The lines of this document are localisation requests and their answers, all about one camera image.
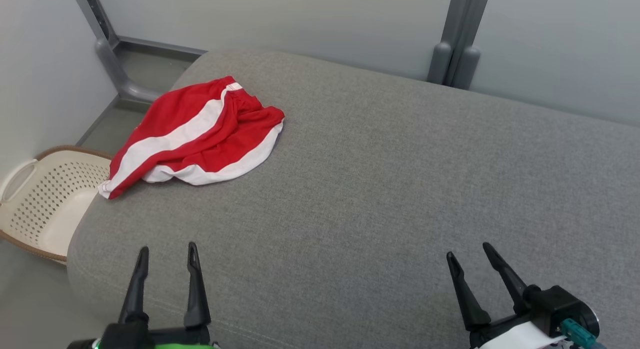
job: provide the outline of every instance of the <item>gray wall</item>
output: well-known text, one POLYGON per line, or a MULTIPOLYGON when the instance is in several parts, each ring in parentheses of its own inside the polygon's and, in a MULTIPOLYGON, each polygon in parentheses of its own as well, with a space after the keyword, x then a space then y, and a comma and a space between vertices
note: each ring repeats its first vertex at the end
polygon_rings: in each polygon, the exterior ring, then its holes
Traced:
POLYGON ((424 80, 450 0, 101 0, 119 36, 257 46, 424 80))
POLYGON ((489 0, 470 90, 640 125, 640 0, 489 0))
POLYGON ((75 0, 0 0, 0 181, 75 144, 116 96, 75 0))

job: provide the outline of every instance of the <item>metal frame leg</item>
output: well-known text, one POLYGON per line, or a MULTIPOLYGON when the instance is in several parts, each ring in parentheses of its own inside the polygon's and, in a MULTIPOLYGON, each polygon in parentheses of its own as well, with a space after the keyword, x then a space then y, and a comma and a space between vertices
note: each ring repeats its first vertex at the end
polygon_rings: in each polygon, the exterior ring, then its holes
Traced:
POLYGON ((427 82, 468 90, 480 49, 473 46, 487 0, 451 0, 442 39, 433 49, 427 82))
POLYGON ((129 78, 107 39, 101 37, 96 40, 95 52, 98 54, 102 65, 107 71, 107 74, 109 74, 109 78, 111 78, 122 99, 153 103, 162 96, 163 93, 161 91, 139 85, 129 78))

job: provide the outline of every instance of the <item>floor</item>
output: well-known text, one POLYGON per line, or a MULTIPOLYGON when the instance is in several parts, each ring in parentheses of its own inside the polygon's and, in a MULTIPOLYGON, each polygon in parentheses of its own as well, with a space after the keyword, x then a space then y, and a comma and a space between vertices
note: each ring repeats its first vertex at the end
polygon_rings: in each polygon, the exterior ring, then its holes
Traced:
MULTIPOLYGON (((118 57, 133 80, 162 91, 169 90, 195 60, 138 47, 125 47, 118 57)), ((82 146, 116 153, 148 108, 130 101, 116 103, 82 146)), ((73 340, 99 337, 107 324, 77 301, 64 265, 0 241, 0 347, 62 349, 73 340)))

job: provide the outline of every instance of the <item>sofa cushion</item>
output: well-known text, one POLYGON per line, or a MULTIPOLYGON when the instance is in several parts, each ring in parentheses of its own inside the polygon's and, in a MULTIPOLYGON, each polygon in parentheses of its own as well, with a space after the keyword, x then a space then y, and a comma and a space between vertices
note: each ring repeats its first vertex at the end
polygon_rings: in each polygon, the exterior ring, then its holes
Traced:
POLYGON ((150 324, 180 326, 194 241, 224 349, 466 348, 448 251, 512 313, 486 241, 592 306, 605 345, 638 342, 637 128, 282 52, 210 52, 175 87, 224 76, 285 112, 272 154, 230 182, 97 196, 68 273, 99 315, 148 245, 150 324))

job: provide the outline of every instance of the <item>perforated basket wall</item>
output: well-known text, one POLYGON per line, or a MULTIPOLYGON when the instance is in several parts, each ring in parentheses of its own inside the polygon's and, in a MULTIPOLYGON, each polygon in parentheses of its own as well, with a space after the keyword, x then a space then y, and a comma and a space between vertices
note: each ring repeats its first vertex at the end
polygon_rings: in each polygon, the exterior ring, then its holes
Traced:
POLYGON ((50 149, 0 206, 0 235, 20 248, 65 262, 78 222, 109 176, 110 155, 75 146, 50 149))

